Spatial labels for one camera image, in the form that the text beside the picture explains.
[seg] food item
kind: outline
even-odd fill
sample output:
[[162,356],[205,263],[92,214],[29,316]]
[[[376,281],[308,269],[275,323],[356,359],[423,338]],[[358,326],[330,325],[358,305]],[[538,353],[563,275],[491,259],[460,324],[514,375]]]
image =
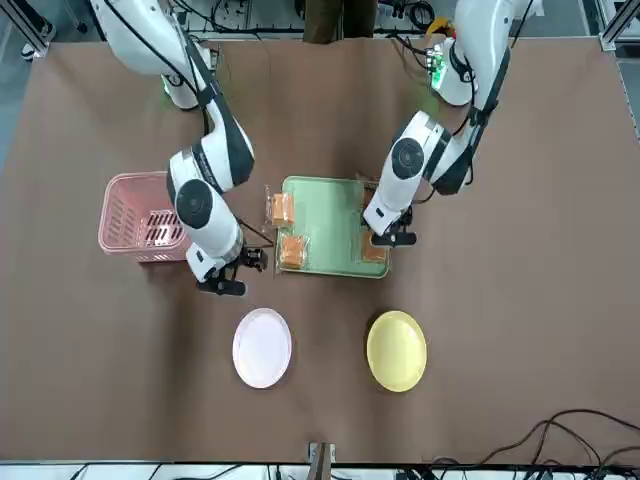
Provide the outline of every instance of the food item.
[[301,268],[306,257],[306,241],[298,235],[282,235],[280,237],[280,266],[285,268]]
[[374,191],[370,188],[364,187],[364,195],[362,196],[362,209],[367,208],[371,200],[373,199]]
[[362,260],[365,262],[384,263],[387,261],[386,248],[371,245],[371,231],[362,233]]
[[271,223],[276,227],[293,225],[293,195],[276,193],[271,197]]

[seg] gray floor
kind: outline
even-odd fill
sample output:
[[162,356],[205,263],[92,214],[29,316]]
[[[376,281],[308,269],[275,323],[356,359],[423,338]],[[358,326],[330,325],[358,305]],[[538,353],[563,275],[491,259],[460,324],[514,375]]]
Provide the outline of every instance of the gray floor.
[[[76,15],[84,21],[89,32],[81,34],[69,16],[65,13],[62,0],[29,0],[42,15],[52,21],[58,34],[55,41],[76,42],[96,41],[98,34],[93,26],[84,0],[69,0]],[[189,0],[194,6],[207,12],[213,0]],[[545,16],[530,18],[524,26],[522,36],[582,36],[587,34],[587,21],[582,8],[583,0],[543,0]],[[430,0],[436,14],[453,16],[456,0]],[[221,8],[218,21],[233,25],[239,23],[240,17],[235,7]],[[293,11],[293,0],[253,0],[250,26],[278,26],[302,27],[302,22]],[[399,21],[393,18],[379,18],[378,26],[385,28],[405,28],[410,25],[407,20]],[[11,143],[11,138],[18,120],[26,83],[30,71],[30,64],[20,58],[20,50],[24,40],[20,33],[12,28],[10,34],[6,32],[7,20],[0,14],[0,171],[4,165],[4,158]],[[640,63],[626,60],[621,64],[622,77],[627,86],[631,108],[640,115]]]

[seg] plate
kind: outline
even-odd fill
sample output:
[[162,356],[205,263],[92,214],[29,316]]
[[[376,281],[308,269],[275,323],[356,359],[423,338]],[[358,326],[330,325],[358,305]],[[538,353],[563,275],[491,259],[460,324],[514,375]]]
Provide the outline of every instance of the plate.
[[258,308],[240,322],[233,337],[233,364],[250,387],[269,388],[287,371],[291,332],[275,310]]
[[367,336],[367,361],[375,379],[387,390],[411,390],[427,366],[427,342],[420,325],[404,312],[378,317]]

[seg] green light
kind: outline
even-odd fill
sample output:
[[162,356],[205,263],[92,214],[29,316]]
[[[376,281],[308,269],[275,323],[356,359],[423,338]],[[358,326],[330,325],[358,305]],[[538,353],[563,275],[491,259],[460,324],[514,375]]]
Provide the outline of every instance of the green light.
[[440,63],[431,75],[431,88],[434,90],[440,90],[442,86],[442,81],[444,80],[444,74],[447,72],[447,65],[445,63]]

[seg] yellow plate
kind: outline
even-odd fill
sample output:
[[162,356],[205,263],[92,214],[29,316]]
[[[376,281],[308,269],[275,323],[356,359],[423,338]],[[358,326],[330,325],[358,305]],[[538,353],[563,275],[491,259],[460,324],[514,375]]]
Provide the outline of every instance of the yellow plate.
[[420,325],[404,312],[378,317],[367,337],[367,361],[387,390],[406,392],[415,387],[427,366],[427,342]]

